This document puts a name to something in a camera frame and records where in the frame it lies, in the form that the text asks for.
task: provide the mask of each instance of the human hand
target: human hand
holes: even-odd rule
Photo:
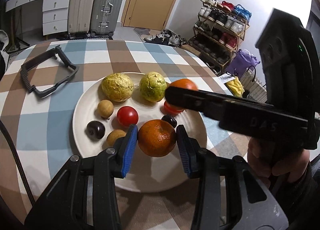
[[[268,188],[270,187],[268,178],[271,174],[279,176],[289,172],[287,181],[289,183],[296,182],[304,174],[310,158],[309,150],[302,149],[278,161],[271,168],[269,164],[259,158],[260,155],[259,140],[251,138],[248,144],[248,164]]]

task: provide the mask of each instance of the white plate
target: white plate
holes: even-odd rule
[[[126,73],[134,83],[132,97],[125,102],[114,102],[115,110],[110,120],[103,120],[97,113],[98,103],[106,99],[100,87],[101,80],[92,85],[80,97],[73,113],[72,129],[76,146],[83,158],[95,156],[103,148],[108,134],[114,129],[126,131],[117,121],[116,114],[120,107],[131,106],[139,114],[138,128],[152,119],[161,119],[164,115],[164,99],[158,103],[151,103],[143,99],[139,90],[139,82],[144,74]],[[93,142],[85,133],[88,122],[98,120],[106,127],[103,139]],[[201,115],[198,112],[187,110],[176,116],[178,124],[183,124],[189,137],[195,138],[201,147],[206,147],[207,133]],[[164,157],[149,157],[139,148],[138,144],[132,159],[131,169],[126,178],[115,178],[117,187],[134,192],[159,192],[173,188],[187,179],[183,172],[178,146]]]

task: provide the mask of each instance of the suitcase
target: suitcase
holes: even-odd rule
[[[70,0],[68,12],[68,32],[88,32],[93,0]]]
[[[122,0],[94,0],[90,30],[112,36],[116,29]]]

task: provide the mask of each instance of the checkered tablecloth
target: checkered tablecloth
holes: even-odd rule
[[[70,61],[79,66],[73,80],[44,99],[28,94],[21,83],[20,66],[31,58],[61,45]],[[8,129],[37,199],[73,154],[78,154],[71,122],[82,93],[97,80],[114,72],[156,71],[167,82],[188,77],[199,89],[229,93],[214,73],[195,55],[169,46],[111,40],[74,40],[32,46],[12,62],[0,81],[1,121]],[[61,61],[47,60],[29,72],[31,84],[47,89],[66,77]],[[244,156],[248,139],[218,128],[203,117],[208,149],[222,157]],[[13,156],[0,136],[0,194],[17,218],[24,222],[31,209]],[[123,229],[190,229],[197,193],[197,180],[152,194],[117,189]]]

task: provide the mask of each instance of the dark plum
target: dark plum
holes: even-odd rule
[[[88,134],[95,139],[102,139],[106,133],[106,128],[99,121],[91,121],[87,124]]]
[[[169,124],[172,125],[173,128],[175,128],[177,126],[177,121],[175,120],[175,118],[171,115],[164,115],[161,120],[168,122]]]

